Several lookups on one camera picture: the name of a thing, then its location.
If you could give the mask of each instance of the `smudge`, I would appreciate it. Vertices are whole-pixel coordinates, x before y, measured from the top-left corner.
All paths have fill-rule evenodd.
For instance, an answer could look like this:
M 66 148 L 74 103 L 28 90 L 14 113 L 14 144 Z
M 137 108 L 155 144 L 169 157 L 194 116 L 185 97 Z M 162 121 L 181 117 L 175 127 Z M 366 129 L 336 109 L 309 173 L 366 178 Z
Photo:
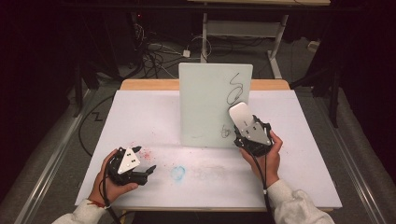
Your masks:
M 182 166 L 174 167 L 171 172 L 171 176 L 176 181 L 181 181 L 186 174 L 186 169 Z
M 143 149 L 139 151 L 139 156 L 140 158 L 146 160 L 146 161 L 151 161 L 151 150 L 148 149 Z
M 200 168 L 193 169 L 194 178 L 203 181 L 214 181 L 226 178 L 224 167 L 218 165 L 203 165 Z

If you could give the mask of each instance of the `hand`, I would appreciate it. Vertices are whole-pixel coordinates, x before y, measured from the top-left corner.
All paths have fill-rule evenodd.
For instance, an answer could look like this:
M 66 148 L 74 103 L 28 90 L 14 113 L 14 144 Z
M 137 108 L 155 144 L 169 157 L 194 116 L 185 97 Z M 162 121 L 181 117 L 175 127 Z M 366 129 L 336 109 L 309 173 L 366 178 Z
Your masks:
M 101 181 L 103 180 L 104 176 L 104 171 L 106 168 L 106 164 L 108 160 L 117 152 L 116 149 L 114 149 L 103 161 L 102 163 L 102 168 L 99 172 L 99 174 L 96 176 L 95 182 L 93 183 L 93 188 L 92 192 L 90 194 L 90 197 L 88 197 L 88 200 L 91 201 L 96 201 L 101 204 L 105 204 L 104 199 L 101 196 L 100 190 L 103 190 L 102 188 L 102 183 Z M 106 195 L 110 203 L 113 203 L 116 201 L 117 198 L 121 196 L 121 194 L 124 194 L 126 192 L 129 192 L 131 190 L 137 189 L 138 185 L 136 183 L 130 183 L 124 186 L 118 186 L 114 184 L 110 178 L 106 178 Z
M 279 176 L 277 175 L 277 170 L 279 169 L 279 164 L 280 164 L 280 156 L 279 156 L 279 150 L 282 147 L 282 140 L 276 136 L 276 134 L 273 131 L 270 131 L 271 137 L 274 140 L 274 144 L 271 148 L 271 150 L 267 153 L 267 164 L 265 164 L 265 156 L 261 156 L 257 159 L 257 162 L 259 163 L 260 167 L 262 168 L 262 174 L 265 175 L 265 165 L 267 166 L 267 179 L 266 179 L 266 185 L 267 188 L 270 187 L 272 184 L 274 184 L 278 179 Z M 239 148 L 239 151 L 242 154 L 242 157 L 250 164 L 251 170 L 253 173 L 260 179 L 262 180 L 260 176 L 259 169 L 256 166 L 256 163 L 254 162 L 253 158 L 246 152 L 244 149 Z

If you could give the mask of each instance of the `bracelet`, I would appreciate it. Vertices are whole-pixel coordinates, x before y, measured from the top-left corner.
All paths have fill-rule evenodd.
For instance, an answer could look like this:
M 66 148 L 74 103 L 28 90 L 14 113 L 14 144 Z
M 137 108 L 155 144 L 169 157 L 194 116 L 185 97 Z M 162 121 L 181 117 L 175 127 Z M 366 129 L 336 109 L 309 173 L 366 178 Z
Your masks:
M 91 201 L 91 202 L 88 203 L 88 204 L 94 204 L 94 205 L 96 205 L 96 206 L 98 206 L 98 207 L 106 208 L 106 206 L 105 206 L 104 204 L 102 204 L 102 203 L 99 203 L 99 202 L 94 201 L 94 200 L 91 200 L 91 199 L 88 199 L 88 200 Z

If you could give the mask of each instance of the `white tabletop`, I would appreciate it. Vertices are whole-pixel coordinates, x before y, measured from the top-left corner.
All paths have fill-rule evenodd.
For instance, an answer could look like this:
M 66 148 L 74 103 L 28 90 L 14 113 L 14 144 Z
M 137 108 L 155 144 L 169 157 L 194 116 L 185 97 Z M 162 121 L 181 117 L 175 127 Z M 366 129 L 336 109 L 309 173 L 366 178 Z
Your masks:
M 113 206 L 134 210 L 262 211 L 261 183 L 236 147 L 183 147 L 179 91 L 118 91 L 76 204 L 86 198 L 103 158 L 114 148 L 142 149 L 144 171 L 156 164 L 148 183 Z M 284 141 L 279 175 L 303 189 L 322 209 L 341 202 L 294 91 L 251 91 L 249 106 L 270 122 Z

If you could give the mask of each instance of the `small whiteboard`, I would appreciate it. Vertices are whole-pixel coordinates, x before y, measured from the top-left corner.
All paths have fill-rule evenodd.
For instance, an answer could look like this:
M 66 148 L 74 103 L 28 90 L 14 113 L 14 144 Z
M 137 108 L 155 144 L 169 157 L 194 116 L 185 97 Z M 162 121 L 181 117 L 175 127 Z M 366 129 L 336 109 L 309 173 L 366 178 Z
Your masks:
M 235 147 L 228 109 L 248 102 L 253 65 L 181 63 L 181 145 Z

